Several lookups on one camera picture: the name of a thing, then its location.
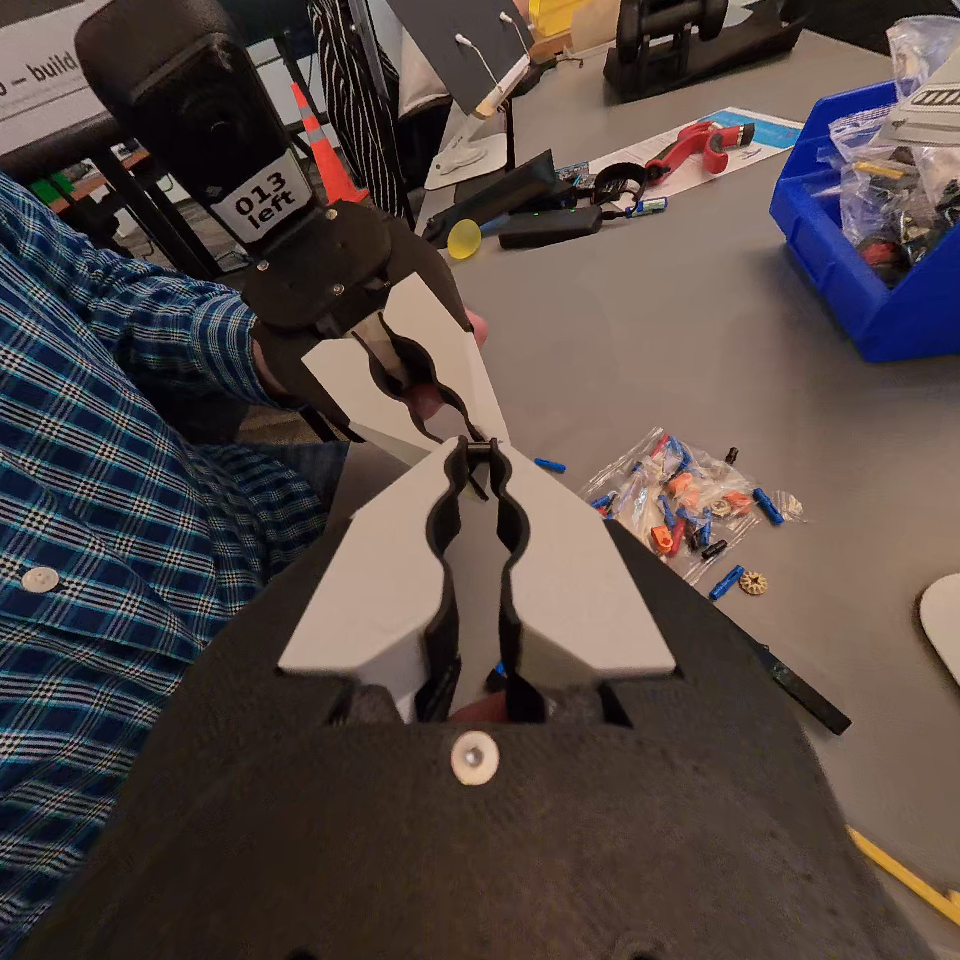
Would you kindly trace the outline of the clear bag of lego pieces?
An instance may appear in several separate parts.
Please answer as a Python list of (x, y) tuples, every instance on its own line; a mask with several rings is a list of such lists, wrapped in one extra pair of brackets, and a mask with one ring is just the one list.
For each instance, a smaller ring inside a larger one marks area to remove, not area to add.
[[(721, 566), (763, 525), (779, 529), (808, 520), (793, 493), (762, 486), (734, 465), (662, 427), (601, 468), (580, 497), (605, 522), (631, 534), (690, 586)], [(704, 562), (701, 551), (718, 540), (726, 551)]]

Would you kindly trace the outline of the white printed paper sheet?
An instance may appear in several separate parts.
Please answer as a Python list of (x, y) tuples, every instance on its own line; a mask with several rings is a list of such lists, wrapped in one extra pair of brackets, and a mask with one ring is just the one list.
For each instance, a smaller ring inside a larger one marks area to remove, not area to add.
[[(662, 185), (648, 188), (653, 197), (671, 198), (695, 187), (712, 183), (718, 178), (738, 173), (791, 150), (803, 129), (802, 124), (737, 106), (729, 106), (702, 117), (703, 122), (713, 122), (718, 128), (736, 127), (753, 123), (754, 138), (746, 147), (734, 148), (726, 170), (722, 174), (706, 171), (699, 154), (684, 162), (677, 173), (669, 174)], [(603, 169), (618, 162), (641, 164), (649, 162), (673, 143), (681, 130), (691, 122), (680, 124), (655, 136), (647, 137), (620, 150), (600, 156), (589, 162), (589, 174), (595, 176)]]

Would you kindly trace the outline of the black metal chair frame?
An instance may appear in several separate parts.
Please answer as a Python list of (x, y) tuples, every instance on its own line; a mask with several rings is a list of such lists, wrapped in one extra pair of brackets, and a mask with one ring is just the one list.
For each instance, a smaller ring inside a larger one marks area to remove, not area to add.
[(155, 180), (139, 179), (133, 168), (114, 154), (114, 146), (124, 139), (116, 122), (102, 115), (4, 152), (2, 171), (28, 186), (89, 159), (175, 270), (199, 281), (221, 280), (224, 273), (217, 260), (174, 205), (161, 198)]

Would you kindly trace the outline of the blue plastic bin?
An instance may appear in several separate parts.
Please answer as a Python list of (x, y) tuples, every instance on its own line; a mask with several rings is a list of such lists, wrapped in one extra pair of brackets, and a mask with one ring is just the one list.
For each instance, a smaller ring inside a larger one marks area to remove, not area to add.
[(842, 234), (839, 173), (818, 160), (835, 120), (894, 105), (894, 81), (818, 101), (774, 187), (770, 213), (821, 300), (874, 363), (959, 353), (959, 239), (954, 227), (928, 258), (888, 289)]

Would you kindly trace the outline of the black wedge-shaped case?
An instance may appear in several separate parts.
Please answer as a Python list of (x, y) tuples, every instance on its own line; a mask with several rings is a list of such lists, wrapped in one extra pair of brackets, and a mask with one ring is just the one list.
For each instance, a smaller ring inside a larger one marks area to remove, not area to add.
[(553, 151), (543, 150), (508, 173), (493, 174), (484, 185), (430, 217), (422, 238), (436, 248), (448, 245), (450, 233), (463, 221), (483, 227), (525, 204), (550, 194), (558, 182)]

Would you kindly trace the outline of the person's blue plaid shirt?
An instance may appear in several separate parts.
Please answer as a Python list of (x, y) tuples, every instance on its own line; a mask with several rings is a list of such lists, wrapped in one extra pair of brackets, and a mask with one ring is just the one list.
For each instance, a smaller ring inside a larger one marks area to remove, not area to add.
[(78, 873), (217, 634), (324, 532), (291, 469), (2, 405), (2, 958)]

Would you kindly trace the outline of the white stand with flat base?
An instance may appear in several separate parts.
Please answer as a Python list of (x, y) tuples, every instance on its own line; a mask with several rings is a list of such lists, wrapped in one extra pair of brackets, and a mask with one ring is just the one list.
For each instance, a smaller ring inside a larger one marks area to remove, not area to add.
[(918, 619), (930, 647), (959, 686), (959, 573), (930, 584), (918, 601)]

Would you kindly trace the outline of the person's left forearm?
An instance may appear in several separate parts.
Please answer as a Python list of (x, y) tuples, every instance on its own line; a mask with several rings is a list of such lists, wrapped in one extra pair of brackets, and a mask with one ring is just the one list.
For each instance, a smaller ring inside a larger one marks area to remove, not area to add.
[(268, 406), (256, 316), (234, 289), (93, 246), (1, 174), (2, 270), (13, 286), (68, 308), (131, 378), (184, 395)]

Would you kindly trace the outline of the yellow plastic bin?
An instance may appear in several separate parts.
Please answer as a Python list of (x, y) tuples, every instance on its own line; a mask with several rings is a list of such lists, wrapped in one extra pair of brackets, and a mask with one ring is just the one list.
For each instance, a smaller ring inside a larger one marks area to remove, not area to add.
[(570, 33), (574, 15), (591, 1), (529, 1), (529, 24), (534, 39), (546, 41)]

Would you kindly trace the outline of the black white striped cloth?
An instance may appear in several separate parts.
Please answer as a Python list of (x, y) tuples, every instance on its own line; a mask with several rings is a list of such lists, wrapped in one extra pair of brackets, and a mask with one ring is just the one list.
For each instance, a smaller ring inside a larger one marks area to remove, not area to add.
[(369, 3), (306, 5), (329, 124), (354, 180), (379, 210), (414, 228), (396, 139), (399, 77), (378, 43)]

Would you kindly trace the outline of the black flat panel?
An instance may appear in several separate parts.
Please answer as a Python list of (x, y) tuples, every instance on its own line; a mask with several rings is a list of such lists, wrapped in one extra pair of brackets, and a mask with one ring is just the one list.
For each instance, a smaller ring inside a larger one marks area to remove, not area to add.
[(399, 68), (399, 115), (449, 100), (472, 111), (534, 39), (510, 1), (390, 1), (404, 30)]

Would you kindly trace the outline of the lego bags in bin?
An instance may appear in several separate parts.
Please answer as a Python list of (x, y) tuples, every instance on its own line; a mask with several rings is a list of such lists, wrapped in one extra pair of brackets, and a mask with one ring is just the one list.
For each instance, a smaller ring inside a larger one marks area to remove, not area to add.
[[(903, 18), (886, 37), (899, 106), (958, 50), (958, 17)], [(817, 161), (839, 176), (833, 192), (842, 233), (888, 290), (959, 220), (958, 149), (894, 142), (882, 131), (893, 110), (884, 105), (832, 121), (817, 151)]]

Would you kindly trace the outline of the white printed sign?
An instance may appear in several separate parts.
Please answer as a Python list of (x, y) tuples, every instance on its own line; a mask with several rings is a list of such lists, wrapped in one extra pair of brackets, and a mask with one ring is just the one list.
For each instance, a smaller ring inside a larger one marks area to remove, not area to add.
[(105, 5), (2, 1), (2, 155), (105, 112), (76, 53), (80, 26)]

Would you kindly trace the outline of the yellow lego axle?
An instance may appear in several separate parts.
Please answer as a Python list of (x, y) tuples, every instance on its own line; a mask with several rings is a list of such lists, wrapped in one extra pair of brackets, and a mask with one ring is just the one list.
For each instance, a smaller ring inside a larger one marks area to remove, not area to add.
[(959, 926), (958, 891), (949, 890), (945, 893), (938, 891), (849, 824), (846, 825), (846, 833), (859, 852), (875, 867), (897, 881), (943, 918)]

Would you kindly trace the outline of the orange traffic cone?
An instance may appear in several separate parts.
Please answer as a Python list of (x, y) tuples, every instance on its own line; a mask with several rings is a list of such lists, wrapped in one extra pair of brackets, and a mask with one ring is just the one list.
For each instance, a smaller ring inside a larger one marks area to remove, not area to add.
[(318, 166), (318, 174), (330, 206), (344, 201), (361, 204), (369, 198), (369, 191), (360, 189), (323, 132), (323, 126), (312, 111), (301, 87), (293, 82), (291, 89), (299, 109), (307, 141)]

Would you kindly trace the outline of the black lego technic beam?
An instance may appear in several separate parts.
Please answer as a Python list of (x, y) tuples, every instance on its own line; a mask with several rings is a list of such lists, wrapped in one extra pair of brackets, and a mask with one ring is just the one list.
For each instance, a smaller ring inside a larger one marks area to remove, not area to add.
[(774, 683), (831, 734), (842, 737), (853, 726), (853, 721), (846, 713), (788, 667), (767, 645), (754, 640), (750, 641), (750, 645)]
[(469, 441), (466, 444), (464, 462), (466, 480), (471, 495), (479, 502), (490, 502), (496, 496), (493, 486), (493, 453), (491, 441)]

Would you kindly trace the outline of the red pipe cutter tool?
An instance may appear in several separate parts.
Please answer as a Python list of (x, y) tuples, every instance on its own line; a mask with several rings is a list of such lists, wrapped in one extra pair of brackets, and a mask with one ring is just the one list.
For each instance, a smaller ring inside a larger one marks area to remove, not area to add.
[(660, 184), (695, 156), (701, 157), (702, 169), (707, 174), (719, 176), (728, 168), (729, 151), (750, 146), (755, 134), (755, 123), (721, 127), (714, 121), (703, 121), (687, 126), (646, 163), (646, 185)]

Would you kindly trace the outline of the black power bank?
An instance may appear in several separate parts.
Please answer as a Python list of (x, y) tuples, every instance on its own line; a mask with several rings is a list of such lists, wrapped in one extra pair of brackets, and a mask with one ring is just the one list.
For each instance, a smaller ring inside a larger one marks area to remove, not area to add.
[(602, 207), (589, 205), (550, 211), (512, 214), (500, 228), (502, 250), (528, 250), (593, 236), (604, 225)]

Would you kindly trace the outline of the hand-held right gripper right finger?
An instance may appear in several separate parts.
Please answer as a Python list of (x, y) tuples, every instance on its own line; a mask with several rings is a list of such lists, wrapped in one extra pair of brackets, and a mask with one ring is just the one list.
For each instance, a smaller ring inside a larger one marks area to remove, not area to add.
[(510, 443), (489, 443), (496, 533), (509, 557), (499, 610), (506, 705), (545, 722), (559, 694), (667, 678), (671, 653), (600, 513)]

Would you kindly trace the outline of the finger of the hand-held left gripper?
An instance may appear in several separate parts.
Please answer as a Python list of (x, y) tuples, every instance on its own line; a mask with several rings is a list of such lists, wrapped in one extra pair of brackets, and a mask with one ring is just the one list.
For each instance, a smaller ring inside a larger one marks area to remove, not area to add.
[(465, 330), (417, 273), (396, 284), (379, 316), (378, 364), (393, 397), (435, 386), (475, 442), (511, 437), (474, 332)]
[(357, 339), (324, 341), (303, 363), (335, 406), (349, 429), (408, 467), (414, 467), (449, 442), (427, 434), (410, 408), (393, 397), (371, 367), (375, 357)]

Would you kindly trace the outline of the black plastic machine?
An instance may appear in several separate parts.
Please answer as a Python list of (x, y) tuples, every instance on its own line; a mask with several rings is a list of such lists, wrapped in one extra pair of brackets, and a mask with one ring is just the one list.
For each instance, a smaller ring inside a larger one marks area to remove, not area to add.
[(630, 103), (686, 89), (789, 54), (812, 1), (762, 1), (727, 27), (728, 1), (622, 1), (604, 79)]

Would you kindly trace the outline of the person's left hand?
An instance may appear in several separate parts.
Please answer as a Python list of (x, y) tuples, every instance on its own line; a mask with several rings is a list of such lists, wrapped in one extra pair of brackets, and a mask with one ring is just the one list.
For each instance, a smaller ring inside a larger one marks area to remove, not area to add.
[[(378, 343), (378, 329), (379, 329), (379, 316), (385, 307), (380, 308), (374, 313), (370, 314), (370, 317), (376, 317), (377, 320), (371, 323), (370, 329), (374, 330), (375, 341)], [(481, 329), (476, 330), (476, 325), (474, 320), (477, 319), (477, 316), (470, 310), (465, 309), (461, 310), (456, 314), (452, 314), (454, 318), (459, 322), (459, 324), (468, 332), (474, 332), (479, 348), (482, 348), (486, 342), (487, 334), (489, 332), (486, 322), (481, 321)], [(378, 348), (374, 349), (371, 353), (374, 359), (378, 360)], [(394, 396), (393, 390), (389, 387), (384, 380), (378, 380), (383, 386), (386, 387), (390, 395)], [(430, 384), (420, 384), (416, 383), (412, 390), (408, 390), (404, 393), (401, 401), (405, 402), (410, 410), (414, 414), (414, 418), (418, 422), (425, 422), (426, 417), (425, 413), (429, 417), (435, 415), (443, 405), (448, 404), (444, 398), (441, 397), (438, 389), (435, 386)]]

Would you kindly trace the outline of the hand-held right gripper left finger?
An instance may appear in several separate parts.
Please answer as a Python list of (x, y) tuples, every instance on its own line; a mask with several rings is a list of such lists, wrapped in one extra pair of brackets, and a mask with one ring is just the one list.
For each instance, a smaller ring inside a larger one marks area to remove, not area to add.
[(384, 688), (407, 722), (448, 718), (462, 657), (445, 555), (462, 528), (469, 447), (446, 440), (335, 527), (279, 671)]

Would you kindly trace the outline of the white curved stand foot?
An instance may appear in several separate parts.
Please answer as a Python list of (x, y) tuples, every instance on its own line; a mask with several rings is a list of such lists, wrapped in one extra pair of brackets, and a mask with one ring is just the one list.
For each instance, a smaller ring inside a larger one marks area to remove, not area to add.
[(433, 192), (503, 170), (509, 137), (498, 120), (451, 111), (450, 137), (431, 160), (424, 189)]

